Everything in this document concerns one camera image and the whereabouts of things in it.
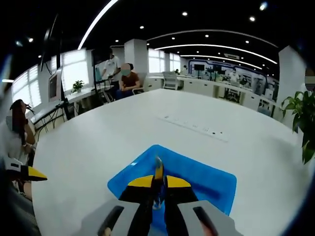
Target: woman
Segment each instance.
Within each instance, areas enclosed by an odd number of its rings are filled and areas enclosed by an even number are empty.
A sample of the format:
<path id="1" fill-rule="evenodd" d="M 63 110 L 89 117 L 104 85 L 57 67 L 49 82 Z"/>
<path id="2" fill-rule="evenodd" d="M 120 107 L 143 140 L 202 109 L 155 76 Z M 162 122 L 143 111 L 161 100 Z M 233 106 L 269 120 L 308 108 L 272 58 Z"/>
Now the woman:
<path id="1" fill-rule="evenodd" d="M 9 111 L 9 115 L 0 123 L 0 149 L 10 158 L 15 158 L 23 165 L 32 165 L 34 151 L 32 145 L 35 144 L 34 134 L 28 125 L 25 117 L 26 104 L 22 100 L 15 101 Z M 28 199 L 32 199 L 31 183 L 24 181 L 14 181 L 14 186 Z"/>

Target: office desk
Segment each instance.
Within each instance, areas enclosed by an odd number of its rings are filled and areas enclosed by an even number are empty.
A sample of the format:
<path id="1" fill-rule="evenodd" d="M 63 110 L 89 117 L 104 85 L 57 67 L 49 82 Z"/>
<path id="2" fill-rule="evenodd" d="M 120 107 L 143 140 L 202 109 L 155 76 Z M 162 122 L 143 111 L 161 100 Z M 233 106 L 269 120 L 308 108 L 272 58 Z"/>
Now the office desk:
<path id="1" fill-rule="evenodd" d="M 163 115 L 220 130 L 227 142 L 158 118 Z M 296 142 L 276 120 L 199 94 L 157 89 L 115 101 L 40 139 L 34 167 L 48 180 L 32 183 L 37 223 L 43 236 L 73 236 L 86 215 L 115 198 L 108 180 L 160 144 L 237 177 L 230 216 L 239 232 L 280 235 L 308 187 L 291 163 Z"/>

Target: long hair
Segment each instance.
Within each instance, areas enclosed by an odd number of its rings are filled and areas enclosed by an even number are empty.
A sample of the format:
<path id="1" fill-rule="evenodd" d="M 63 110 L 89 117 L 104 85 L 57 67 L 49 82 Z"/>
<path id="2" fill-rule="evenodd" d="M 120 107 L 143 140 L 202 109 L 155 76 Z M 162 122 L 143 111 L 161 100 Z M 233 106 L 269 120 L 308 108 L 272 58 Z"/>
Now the long hair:
<path id="1" fill-rule="evenodd" d="M 18 133 L 22 145 L 26 144 L 25 141 L 25 128 L 26 125 L 26 117 L 25 114 L 22 112 L 22 106 L 21 103 L 23 101 L 21 99 L 16 100 L 10 107 L 10 110 L 12 110 L 12 131 L 15 133 Z"/>

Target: brown shirt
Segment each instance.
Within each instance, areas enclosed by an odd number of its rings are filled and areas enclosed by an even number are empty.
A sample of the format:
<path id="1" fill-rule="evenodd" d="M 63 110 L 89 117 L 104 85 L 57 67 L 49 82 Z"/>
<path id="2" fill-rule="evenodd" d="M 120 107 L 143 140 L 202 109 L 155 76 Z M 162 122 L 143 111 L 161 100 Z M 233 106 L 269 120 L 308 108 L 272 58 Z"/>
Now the brown shirt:
<path id="1" fill-rule="evenodd" d="M 139 81 L 139 77 L 134 72 L 131 72 L 129 77 L 124 75 L 122 76 L 122 82 L 126 88 L 135 86 L 137 81 Z"/>

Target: curved light strip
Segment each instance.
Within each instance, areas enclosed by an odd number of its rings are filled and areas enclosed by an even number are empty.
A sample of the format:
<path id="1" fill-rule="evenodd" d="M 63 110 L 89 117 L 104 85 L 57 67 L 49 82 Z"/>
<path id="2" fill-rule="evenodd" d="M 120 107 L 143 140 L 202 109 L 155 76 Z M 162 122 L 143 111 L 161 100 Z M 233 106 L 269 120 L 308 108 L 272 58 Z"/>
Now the curved light strip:
<path id="1" fill-rule="evenodd" d="M 180 34 L 180 33 L 191 33 L 191 32 L 207 32 L 207 31 L 211 31 L 211 32 L 225 32 L 225 33 L 235 33 L 235 34 L 240 34 L 240 35 L 243 35 L 243 36 L 246 36 L 246 37 L 251 37 L 251 38 L 255 38 L 255 39 L 258 39 L 260 41 L 263 41 L 265 43 L 268 43 L 276 48 L 278 48 L 277 45 L 265 40 L 265 39 L 262 39 L 262 38 L 258 38 L 256 36 L 253 36 L 253 35 L 250 35 L 250 34 L 247 34 L 247 33 L 241 33 L 241 32 L 236 32 L 236 31 L 230 31 L 230 30 L 224 30 L 224 29 L 193 29 L 193 30 L 185 30 L 185 31 L 179 31 L 179 32 L 175 32 L 175 33 L 167 33 L 167 34 L 163 34 L 163 35 L 160 35 L 160 36 L 157 36 L 157 37 L 154 37 L 154 38 L 150 38 L 148 39 L 147 41 L 149 40 L 153 40 L 153 39 L 157 39 L 157 38 L 162 38 L 162 37 L 165 37 L 165 36 L 170 36 L 170 35 L 174 35 L 174 34 Z"/>
<path id="2" fill-rule="evenodd" d="M 255 67 L 257 69 L 262 69 L 261 67 L 259 66 L 256 66 L 256 65 L 252 65 L 252 64 L 249 64 L 247 62 L 243 62 L 243 61 L 240 61 L 240 60 L 234 60 L 234 59 L 230 59 L 230 58 L 222 58 L 222 57 L 215 57 L 215 56 L 203 56 L 203 55 L 181 55 L 181 57 L 199 57 L 199 58 L 216 58 L 216 59 L 222 59 L 222 60 L 231 60 L 231 61 L 235 61 L 235 62 L 238 62 L 238 63 L 241 63 L 241 64 L 245 64 L 245 65 L 250 65 L 252 67 Z"/>
<path id="3" fill-rule="evenodd" d="M 274 64 L 278 64 L 274 60 L 271 60 L 271 59 L 269 59 L 267 57 L 264 57 L 264 56 L 262 56 L 260 54 L 257 54 L 257 53 L 253 53 L 253 52 L 250 52 L 250 51 L 247 51 L 247 50 L 244 50 L 244 49 L 240 49 L 240 48 L 233 48 L 233 47 L 222 46 L 222 45 L 215 45 L 215 44 L 182 44 L 182 45 L 174 45 L 174 46 L 166 46 L 166 47 L 161 47 L 161 48 L 155 48 L 154 50 L 161 50 L 161 49 L 166 49 L 166 48 L 178 48 L 178 47 L 191 47 L 191 46 L 205 46 L 205 47 L 218 47 L 218 48 L 234 49 L 234 50 L 242 51 L 242 52 L 245 52 L 245 53 L 253 54 L 255 56 L 258 56 L 258 57 L 264 58 L 264 59 L 266 59 L 268 61 L 271 61 Z"/>
<path id="4" fill-rule="evenodd" d="M 92 24 L 90 25 L 90 27 L 88 28 L 88 30 L 85 32 L 85 35 L 83 36 L 81 43 L 78 47 L 78 50 L 80 50 L 85 42 L 85 40 L 87 40 L 89 34 L 91 33 L 91 31 L 93 30 L 93 28 L 96 26 L 96 24 L 98 23 L 98 21 L 102 18 L 102 16 L 119 0 L 111 0 L 106 6 L 104 6 L 104 8 L 100 11 L 100 13 L 96 16 L 96 18 L 93 20 Z"/>

